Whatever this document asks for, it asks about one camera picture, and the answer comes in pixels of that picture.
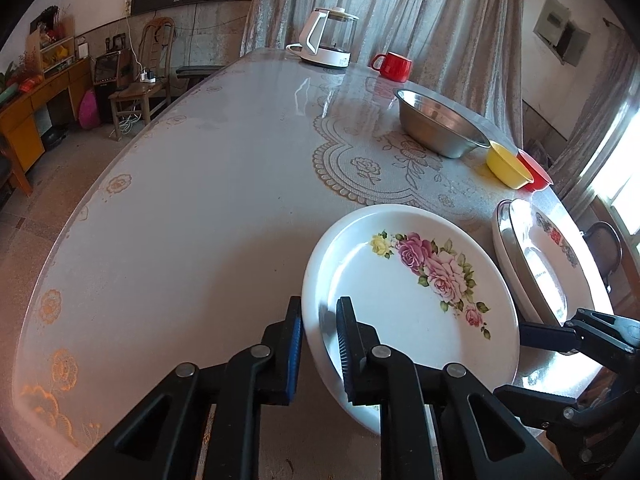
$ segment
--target pink rose design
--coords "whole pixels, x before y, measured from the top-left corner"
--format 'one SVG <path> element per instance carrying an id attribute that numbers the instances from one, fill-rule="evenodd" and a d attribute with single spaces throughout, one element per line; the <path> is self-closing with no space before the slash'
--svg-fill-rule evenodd
<path id="1" fill-rule="evenodd" d="M 444 301 L 456 304 L 462 299 L 466 291 L 465 273 L 452 254 L 446 251 L 431 253 L 424 261 L 424 272 L 429 284 Z"/>
<path id="2" fill-rule="evenodd" d="M 482 314 L 474 308 L 468 308 L 465 312 L 466 322 L 471 326 L 482 325 Z"/>
<path id="3" fill-rule="evenodd" d="M 406 240 L 400 240 L 396 244 L 396 249 L 402 263 L 420 276 L 420 267 L 423 267 L 426 259 L 431 256 L 431 242 L 420 240 L 417 233 L 409 233 Z"/>

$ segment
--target yellow bowl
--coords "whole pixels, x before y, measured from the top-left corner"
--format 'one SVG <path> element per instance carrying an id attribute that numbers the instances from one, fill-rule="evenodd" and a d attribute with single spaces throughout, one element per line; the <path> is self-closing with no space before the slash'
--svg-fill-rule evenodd
<path id="1" fill-rule="evenodd" d="M 533 176 L 513 153 L 497 142 L 489 141 L 491 148 L 486 156 L 486 164 L 494 175 L 511 189 L 520 189 L 527 182 L 533 182 Z"/>

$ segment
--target red mug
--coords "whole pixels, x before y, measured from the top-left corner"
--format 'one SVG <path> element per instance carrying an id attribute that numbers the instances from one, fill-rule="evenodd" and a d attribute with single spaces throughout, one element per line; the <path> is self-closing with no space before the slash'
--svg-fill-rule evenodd
<path id="1" fill-rule="evenodd" d="M 376 68 L 376 61 L 379 57 L 384 58 L 379 68 Z M 393 52 L 387 52 L 386 54 L 378 54 L 371 60 L 369 66 L 373 70 L 380 72 L 382 77 L 396 81 L 397 83 L 404 83 L 409 79 L 409 72 L 411 72 L 411 66 L 413 61 L 407 59 L 399 54 Z"/>

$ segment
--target white plate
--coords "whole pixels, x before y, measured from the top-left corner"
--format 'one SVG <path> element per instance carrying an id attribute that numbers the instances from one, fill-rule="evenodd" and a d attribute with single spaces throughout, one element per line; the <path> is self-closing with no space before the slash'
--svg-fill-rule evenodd
<path id="1" fill-rule="evenodd" d="M 418 364 L 462 363 L 489 390 L 513 381 L 520 341 L 507 286 L 482 248 L 444 218 L 405 205 L 361 208 L 322 236 L 306 266 L 302 317 L 316 367 L 340 405 L 379 433 L 378 407 L 352 406 L 344 392 L 335 331 L 341 296 L 382 343 Z"/>
<path id="2" fill-rule="evenodd" d="M 494 236 L 494 248 L 495 254 L 498 256 L 498 263 L 500 264 L 500 270 L 507 282 L 507 286 L 511 291 L 511 295 L 514 297 L 518 309 L 522 314 L 522 317 L 532 323 L 542 323 L 540 316 L 533 307 L 531 300 L 527 296 L 516 270 L 513 268 L 513 262 L 510 254 L 518 253 L 520 249 L 515 241 L 513 235 L 513 228 L 511 227 L 511 220 L 509 218 L 509 204 L 511 200 L 503 200 L 500 202 L 492 217 L 492 234 Z"/>
<path id="3" fill-rule="evenodd" d="M 509 215 L 525 271 L 520 281 L 547 324 L 562 325 L 578 308 L 594 310 L 591 289 L 571 244 L 537 207 L 511 202 Z"/>

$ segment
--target electric kettle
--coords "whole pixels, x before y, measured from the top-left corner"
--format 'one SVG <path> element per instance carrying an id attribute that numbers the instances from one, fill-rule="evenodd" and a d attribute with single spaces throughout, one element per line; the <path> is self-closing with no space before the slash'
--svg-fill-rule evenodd
<path id="1" fill-rule="evenodd" d="M 329 68 L 346 68 L 356 32 L 357 16 L 342 7 L 316 8 L 300 32 L 300 43 L 286 46 L 305 61 Z"/>

